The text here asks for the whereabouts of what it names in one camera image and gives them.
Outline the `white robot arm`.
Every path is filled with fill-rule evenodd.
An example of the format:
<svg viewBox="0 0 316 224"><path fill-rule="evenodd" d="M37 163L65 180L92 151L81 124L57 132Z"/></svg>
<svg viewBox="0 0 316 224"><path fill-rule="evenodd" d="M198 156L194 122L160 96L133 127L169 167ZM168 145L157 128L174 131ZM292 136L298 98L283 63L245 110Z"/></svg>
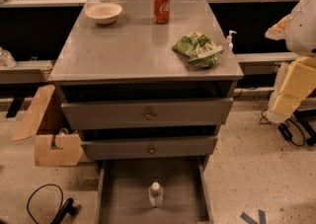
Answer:
<svg viewBox="0 0 316 224"><path fill-rule="evenodd" d="M266 37L284 39L286 48L296 55L278 70L268 104L268 120L282 123L316 89L316 0L300 0L268 29Z"/></svg>

